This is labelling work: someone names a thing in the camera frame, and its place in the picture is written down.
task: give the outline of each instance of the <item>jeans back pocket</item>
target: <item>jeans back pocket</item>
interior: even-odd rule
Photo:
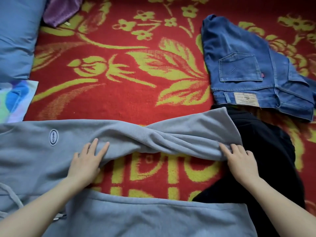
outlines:
[[[255,55],[233,52],[219,59],[220,81],[263,81]]]

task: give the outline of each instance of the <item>purple cloth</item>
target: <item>purple cloth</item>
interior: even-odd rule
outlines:
[[[57,27],[79,11],[83,0],[48,0],[43,20]]]

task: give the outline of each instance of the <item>black pants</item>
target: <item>black pants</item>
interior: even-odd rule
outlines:
[[[243,146],[253,152],[259,175],[274,189],[305,208],[304,186],[295,169],[295,149],[289,135],[277,126],[257,119],[247,111],[227,107]],[[279,236],[267,215],[252,195],[229,172],[193,201],[203,203],[246,203],[258,236]]]

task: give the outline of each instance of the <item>red carpet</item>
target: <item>red carpet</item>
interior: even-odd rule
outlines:
[[[302,75],[316,79],[316,18],[307,0],[86,0],[69,26],[41,28],[30,78],[39,86],[25,120],[148,125],[209,110],[200,28],[212,13],[267,39]],[[316,122],[256,114],[290,134],[306,203],[316,214]],[[107,164],[93,188],[191,200],[221,169],[219,162],[190,156],[134,153]]]

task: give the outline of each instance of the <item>drawstring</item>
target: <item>drawstring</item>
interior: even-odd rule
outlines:
[[[18,198],[18,196],[14,193],[13,189],[11,189],[9,186],[7,186],[6,184],[0,183],[0,188],[7,191],[10,198],[14,201],[14,203],[17,204],[17,206],[19,207],[19,209],[21,209],[22,207],[24,207],[22,201]],[[6,212],[2,212],[0,211],[0,217],[1,218],[5,218],[8,215],[8,213]],[[66,216],[66,214],[60,214],[58,213],[55,218],[53,219],[53,221],[59,220],[59,218]]]

